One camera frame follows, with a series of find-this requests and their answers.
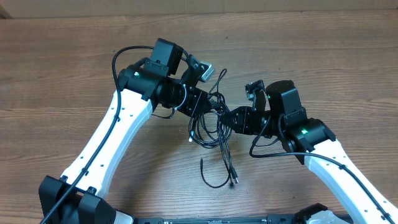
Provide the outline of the black cable silver plug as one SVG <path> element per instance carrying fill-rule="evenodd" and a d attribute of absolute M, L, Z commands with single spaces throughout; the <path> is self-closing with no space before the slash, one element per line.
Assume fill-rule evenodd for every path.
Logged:
<path fill-rule="evenodd" d="M 228 161 L 223 161 L 223 167 L 206 166 L 204 158 L 200 159 L 200 177 L 203 183 L 211 189 L 220 189 L 222 187 L 234 186 L 234 180 Z"/>

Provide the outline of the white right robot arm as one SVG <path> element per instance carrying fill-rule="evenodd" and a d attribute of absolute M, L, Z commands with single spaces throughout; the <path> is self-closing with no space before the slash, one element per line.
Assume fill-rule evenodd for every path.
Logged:
<path fill-rule="evenodd" d="M 281 142 L 283 152 L 266 158 L 295 156 L 333 193 L 354 223 L 397 223 L 397 207 L 388 201 L 353 164 L 333 131 L 321 120 L 308 118 L 293 81 L 245 86 L 252 106 L 240 106 L 220 121 L 237 134 L 253 135 L 249 155 L 259 138 Z"/>

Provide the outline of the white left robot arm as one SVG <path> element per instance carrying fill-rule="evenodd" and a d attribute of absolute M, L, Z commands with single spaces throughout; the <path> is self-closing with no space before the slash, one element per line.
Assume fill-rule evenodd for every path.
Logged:
<path fill-rule="evenodd" d="M 215 73 L 181 46 L 157 39 L 151 55 L 113 69 L 116 90 L 96 131 L 59 178 L 39 187 L 44 223 L 133 223 L 134 217 L 107 201 L 111 181 L 132 139 L 158 105 L 189 117 L 211 109 L 197 88 Z"/>

